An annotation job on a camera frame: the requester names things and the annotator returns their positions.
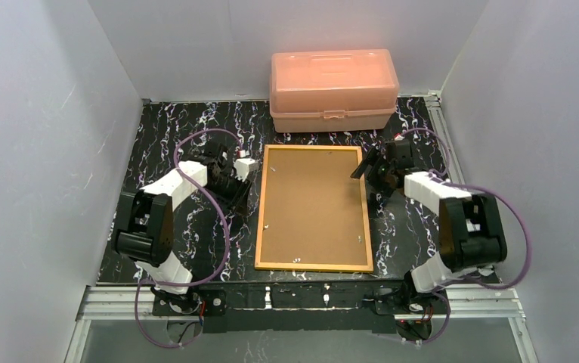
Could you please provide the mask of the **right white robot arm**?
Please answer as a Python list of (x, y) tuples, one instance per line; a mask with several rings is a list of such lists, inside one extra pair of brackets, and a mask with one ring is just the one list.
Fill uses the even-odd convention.
[(371, 149), (351, 177), (365, 178), (373, 190), (386, 197), (399, 191), (438, 217), (437, 253), (409, 271), (401, 286), (380, 295), (380, 300), (392, 299), (403, 307), (423, 306), (445, 284), (506, 259), (506, 238), (496, 198), (451, 187), (433, 172), (416, 167), (407, 139)]

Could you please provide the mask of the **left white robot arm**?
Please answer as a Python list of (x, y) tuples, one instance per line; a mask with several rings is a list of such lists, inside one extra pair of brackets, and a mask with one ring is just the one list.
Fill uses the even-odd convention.
[(141, 189), (119, 196), (110, 238), (112, 250), (129, 258), (155, 281), (155, 287), (182, 296), (193, 275), (173, 253), (174, 212), (199, 188), (205, 188), (217, 206), (244, 213), (257, 162), (239, 150), (230, 159), (228, 149), (211, 142), (205, 149), (176, 159), (175, 168)]

